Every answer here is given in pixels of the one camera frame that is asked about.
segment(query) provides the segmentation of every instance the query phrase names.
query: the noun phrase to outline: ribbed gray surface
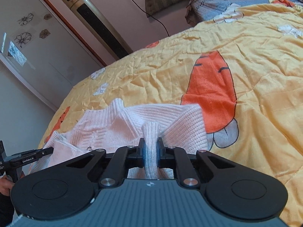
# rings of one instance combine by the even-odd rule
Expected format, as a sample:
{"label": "ribbed gray surface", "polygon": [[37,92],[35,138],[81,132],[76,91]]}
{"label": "ribbed gray surface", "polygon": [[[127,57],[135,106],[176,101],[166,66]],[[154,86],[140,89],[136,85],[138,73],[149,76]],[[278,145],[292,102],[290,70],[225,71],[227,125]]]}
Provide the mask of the ribbed gray surface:
{"label": "ribbed gray surface", "polygon": [[96,200],[76,216],[51,222],[21,217],[11,226],[286,227],[278,218],[262,223],[226,218],[210,208],[198,191],[181,188],[175,180],[133,179],[126,179],[118,188],[102,190]]}

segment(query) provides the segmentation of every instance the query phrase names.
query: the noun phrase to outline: white sweater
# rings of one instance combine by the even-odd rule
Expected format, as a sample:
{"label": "white sweater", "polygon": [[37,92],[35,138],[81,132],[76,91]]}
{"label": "white sweater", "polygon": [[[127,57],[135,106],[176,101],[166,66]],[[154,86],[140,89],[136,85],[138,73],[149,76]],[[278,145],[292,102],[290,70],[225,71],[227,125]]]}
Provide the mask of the white sweater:
{"label": "white sweater", "polygon": [[129,170],[129,178],[173,178],[172,170],[157,168],[156,142],[162,137],[165,146],[184,148],[195,154],[207,149],[202,111],[198,104],[146,104],[124,107],[114,99],[103,110],[87,110],[75,127],[66,133],[54,132],[44,148],[54,147],[51,156],[33,164],[31,173],[104,148],[113,153],[127,145],[138,146],[140,138],[146,143],[145,168]]}

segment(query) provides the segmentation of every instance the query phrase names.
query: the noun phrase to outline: power cord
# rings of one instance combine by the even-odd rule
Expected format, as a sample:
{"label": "power cord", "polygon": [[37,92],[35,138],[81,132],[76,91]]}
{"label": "power cord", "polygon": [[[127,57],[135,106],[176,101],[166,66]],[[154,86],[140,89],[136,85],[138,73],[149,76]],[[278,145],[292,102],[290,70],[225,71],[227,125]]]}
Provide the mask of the power cord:
{"label": "power cord", "polygon": [[[147,15],[149,15],[150,17],[152,17],[154,20],[158,21],[161,25],[163,25],[163,23],[162,23],[161,21],[159,21],[159,20],[156,19],[155,17],[151,16],[149,13],[145,12],[142,8],[140,8],[139,5],[138,5],[134,0],[132,0],[132,1],[133,1],[134,4],[136,4],[136,6],[137,6],[141,11],[143,11],[144,13],[146,13]],[[164,27],[164,29],[165,29],[167,35],[169,36],[169,32],[167,31],[165,25],[163,25],[163,27]]]}

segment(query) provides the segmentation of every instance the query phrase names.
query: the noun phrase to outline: black flower drawing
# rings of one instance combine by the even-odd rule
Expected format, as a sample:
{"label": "black flower drawing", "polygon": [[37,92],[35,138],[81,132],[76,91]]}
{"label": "black flower drawing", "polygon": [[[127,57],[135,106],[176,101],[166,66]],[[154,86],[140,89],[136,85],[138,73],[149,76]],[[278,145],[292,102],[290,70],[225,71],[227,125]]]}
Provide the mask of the black flower drawing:
{"label": "black flower drawing", "polygon": [[31,40],[31,34],[28,32],[24,32],[15,38],[15,41],[20,46],[20,48],[25,46],[25,44],[27,44],[30,40]]}
{"label": "black flower drawing", "polygon": [[50,13],[44,15],[44,17],[43,17],[43,19],[45,19],[45,20],[48,20],[50,18],[52,18],[52,15]]}
{"label": "black flower drawing", "polygon": [[24,26],[28,22],[32,21],[34,18],[34,15],[32,13],[29,13],[27,16],[24,16],[22,19],[18,20],[19,25]]}
{"label": "black flower drawing", "polygon": [[51,34],[47,29],[43,30],[42,32],[40,32],[39,38],[46,38],[49,34]]}

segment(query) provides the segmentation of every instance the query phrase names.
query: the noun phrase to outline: yellow bedspread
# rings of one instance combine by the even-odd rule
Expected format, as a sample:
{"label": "yellow bedspread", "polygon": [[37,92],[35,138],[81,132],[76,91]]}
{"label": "yellow bedspread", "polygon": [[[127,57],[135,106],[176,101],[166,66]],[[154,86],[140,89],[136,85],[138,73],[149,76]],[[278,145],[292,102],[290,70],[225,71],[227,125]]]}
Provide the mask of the yellow bedspread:
{"label": "yellow bedspread", "polygon": [[[211,152],[280,180],[288,190],[281,218],[299,227],[303,37],[279,31],[284,25],[303,32],[303,7],[242,7],[224,20],[199,23],[141,49],[107,66],[96,79],[78,83],[39,147],[56,123],[59,132],[66,132],[86,109],[106,108],[115,98],[123,99],[126,107],[198,102]],[[104,93],[93,95],[101,85]],[[224,132],[229,138],[224,139]]]}

